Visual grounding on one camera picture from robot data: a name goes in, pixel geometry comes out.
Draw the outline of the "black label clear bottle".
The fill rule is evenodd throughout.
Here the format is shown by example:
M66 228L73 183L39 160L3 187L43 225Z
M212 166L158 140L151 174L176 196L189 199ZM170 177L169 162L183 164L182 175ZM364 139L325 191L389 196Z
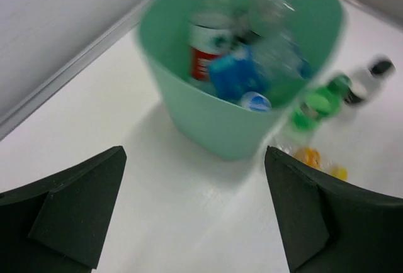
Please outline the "black label clear bottle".
M279 32L287 18L295 12L294 0L250 0L239 13L239 38L251 43Z

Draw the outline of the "blue cap blue label bottle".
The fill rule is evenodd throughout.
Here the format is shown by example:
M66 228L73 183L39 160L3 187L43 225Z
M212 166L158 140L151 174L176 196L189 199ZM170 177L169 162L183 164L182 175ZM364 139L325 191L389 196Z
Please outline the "blue cap blue label bottle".
M277 105L312 76L312 68L293 42L279 47L256 43L211 61L208 74L220 99L240 103L245 94L258 93Z

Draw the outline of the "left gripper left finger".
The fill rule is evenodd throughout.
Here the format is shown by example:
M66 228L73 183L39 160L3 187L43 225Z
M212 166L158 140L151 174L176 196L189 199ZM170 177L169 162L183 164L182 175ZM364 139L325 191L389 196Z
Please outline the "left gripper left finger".
M127 155L111 147L1 193L1 272L92 272L99 264Z

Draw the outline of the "red cap red label bottle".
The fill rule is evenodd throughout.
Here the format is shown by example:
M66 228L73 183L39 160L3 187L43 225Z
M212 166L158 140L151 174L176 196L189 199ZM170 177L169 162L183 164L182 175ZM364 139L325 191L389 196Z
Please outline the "red cap red label bottle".
M201 11L190 19L191 76L207 81L209 63L227 53L234 40L234 22L224 13Z

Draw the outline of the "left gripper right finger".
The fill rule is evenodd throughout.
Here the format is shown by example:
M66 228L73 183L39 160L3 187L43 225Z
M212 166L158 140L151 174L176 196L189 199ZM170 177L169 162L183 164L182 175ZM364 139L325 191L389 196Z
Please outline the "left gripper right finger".
M402 199L313 169L275 147L264 166L290 272L402 272Z

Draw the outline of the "yellow cap orange label bottle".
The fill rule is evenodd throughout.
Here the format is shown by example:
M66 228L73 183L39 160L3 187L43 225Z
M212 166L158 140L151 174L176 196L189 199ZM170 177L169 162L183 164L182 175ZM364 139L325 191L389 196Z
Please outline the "yellow cap orange label bottle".
M278 145L278 148L311 168L322 171L342 181L348 180L348 170L346 167L332 161L315 148L296 145L294 143L284 143Z

